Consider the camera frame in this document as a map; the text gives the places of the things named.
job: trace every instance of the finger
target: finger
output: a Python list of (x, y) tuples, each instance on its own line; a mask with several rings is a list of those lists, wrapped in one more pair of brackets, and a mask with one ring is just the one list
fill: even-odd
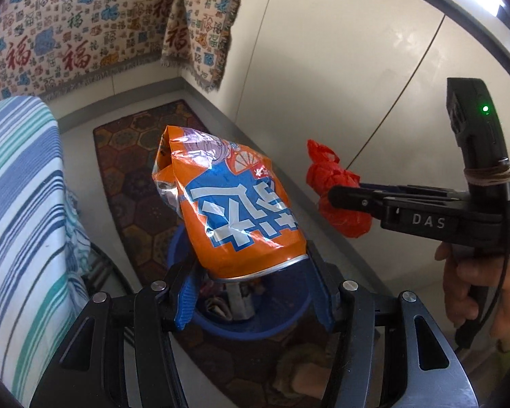
[(451, 259), (446, 259), (444, 266), (444, 278), (442, 280), (442, 288), (446, 295), (452, 296), (458, 301), (466, 298), (471, 285), (465, 282), (457, 275), (457, 263)]
[(478, 304), (471, 297), (462, 301), (452, 296), (445, 296), (446, 316), (454, 324), (463, 324), (466, 319), (474, 320), (478, 317)]
[[(465, 282), (482, 287), (496, 287), (503, 271), (504, 256), (461, 260), (457, 275)], [(510, 289), (510, 260), (503, 290)]]
[(510, 336), (510, 319), (506, 316), (502, 308), (499, 308), (495, 314), (490, 336), (493, 339), (502, 339), (503, 337)]
[(452, 256), (452, 245), (441, 242), (435, 252), (435, 260), (444, 260)]

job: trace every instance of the patterned rug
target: patterned rug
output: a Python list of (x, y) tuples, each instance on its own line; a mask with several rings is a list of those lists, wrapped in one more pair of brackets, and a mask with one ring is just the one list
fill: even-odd
[[(166, 252), (180, 222), (164, 205), (151, 178), (160, 137), (168, 124), (208, 130), (185, 101), (126, 116), (94, 130), (102, 182), (115, 226), (143, 285), (166, 274)], [(310, 397), (286, 399), (269, 385), (283, 350), (295, 344), (325, 347), (328, 334), (310, 313), (272, 338), (235, 341), (189, 324), (176, 338), (202, 372), (239, 408), (316, 408)]]

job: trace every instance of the crushed soda can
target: crushed soda can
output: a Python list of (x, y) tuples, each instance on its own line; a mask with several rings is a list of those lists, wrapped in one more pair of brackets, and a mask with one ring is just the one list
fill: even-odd
[(153, 180), (215, 281), (250, 280), (308, 257), (271, 160), (247, 146), (169, 125)]

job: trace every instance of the striped fabric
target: striped fabric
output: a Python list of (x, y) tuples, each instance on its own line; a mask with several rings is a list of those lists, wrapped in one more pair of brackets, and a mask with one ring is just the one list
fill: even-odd
[(89, 250), (49, 108), (34, 97), (1, 101), (0, 379), (24, 406), (88, 300)]

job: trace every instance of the yellow sleeve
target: yellow sleeve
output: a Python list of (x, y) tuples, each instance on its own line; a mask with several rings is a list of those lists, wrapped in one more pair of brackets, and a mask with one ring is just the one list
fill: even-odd
[(501, 370), (501, 378), (504, 377), (510, 368), (510, 351), (502, 351), (500, 346), (497, 348), (499, 354), (499, 363)]

